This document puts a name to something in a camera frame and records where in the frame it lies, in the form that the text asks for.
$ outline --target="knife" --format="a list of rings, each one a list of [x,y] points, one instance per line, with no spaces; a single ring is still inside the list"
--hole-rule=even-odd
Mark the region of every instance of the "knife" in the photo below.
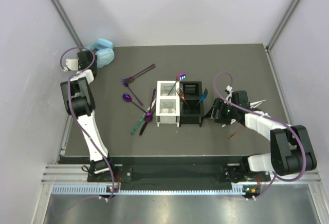
[[[151,114],[152,114],[152,115],[154,114],[155,109],[156,109],[156,104],[154,104],[154,106],[153,106],[152,109],[151,109]],[[142,134],[143,134],[143,132],[144,132],[144,130],[145,130],[145,128],[146,128],[147,125],[148,125],[148,123],[144,121],[144,124],[143,124],[142,128],[141,128],[140,131],[139,131],[139,135],[140,135],[140,136],[142,136]]]
[[[154,99],[154,101],[152,102],[152,107],[155,105],[156,100]],[[143,122],[144,118],[145,118],[146,114],[143,114],[142,118],[139,119],[138,123],[136,124],[136,126],[134,127],[134,129],[131,131],[131,135],[135,134],[136,130],[138,129],[138,127],[141,125],[141,123]]]

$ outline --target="fork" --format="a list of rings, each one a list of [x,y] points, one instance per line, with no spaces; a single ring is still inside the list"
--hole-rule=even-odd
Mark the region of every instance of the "fork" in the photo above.
[[[187,104],[187,102],[186,102],[186,100],[185,100],[185,98],[184,98],[184,92],[183,92],[183,90],[180,89],[180,88],[177,88],[177,89],[176,89],[176,93],[179,95],[179,97],[180,97],[183,101],[185,101],[187,107],[190,109],[189,105]]]
[[[203,101],[205,98],[207,98],[207,95],[208,95],[208,90],[205,89],[205,92],[202,94],[200,100],[198,101],[198,103],[196,104],[196,106],[201,102]]]

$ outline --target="gray table surface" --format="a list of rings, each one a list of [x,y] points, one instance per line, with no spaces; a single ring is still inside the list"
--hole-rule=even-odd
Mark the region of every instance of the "gray table surface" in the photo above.
[[[95,196],[67,212],[85,197],[52,195],[44,224],[320,224],[307,185],[274,185],[256,202],[241,196],[116,196],[106,203]]]
[[[96,122],[104,145],[111,155],[250,155],[268,153],[269,142],[248,129],[231,140],[228,137],[241,125],[224,127],[213,120],[204,120],[203,126],[156,126],[152,121],[142,136],[139,130],[130,132],[142,116],[136,106],[125,103],[124,93],[129,93],[121,77],[129,77],[152,63],[156,68],[137,78],[131,89],[149,105],[152,90],[159,80],[175,80],[181,71],[187,73],[186,81],[202,81],[208,98],[204,101],[205,113],[211,108],[216,94],[213,79],[220,71],[233,74],[233,90],[246,90],[250,102],[266,99],[259,108],[271,116],[286,120],[278,90],[262,44],[248,45],[187,45],[145,46],[115,48],[112,63],[99,69],[91,89],[96,101]],[[217,82],[223,93],[229,84],[228,77]],[[88,156],[82,133],[72,124],[66,156]]]

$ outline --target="headphones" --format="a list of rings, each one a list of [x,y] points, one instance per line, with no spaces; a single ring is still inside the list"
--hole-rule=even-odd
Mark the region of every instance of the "headphones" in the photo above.
[[[109,40],[99,38],[86,47],[88,50],[97,49],[97,68],[106,66],[114,60],[113,43]]]

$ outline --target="silver floor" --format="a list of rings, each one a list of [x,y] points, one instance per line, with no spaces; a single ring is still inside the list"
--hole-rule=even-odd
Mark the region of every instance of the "silver floor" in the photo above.
[[[108,203],[52,195],[44,224],[318,224],[307,185],[275,185],[256,202],[230,196],[116,196]]]

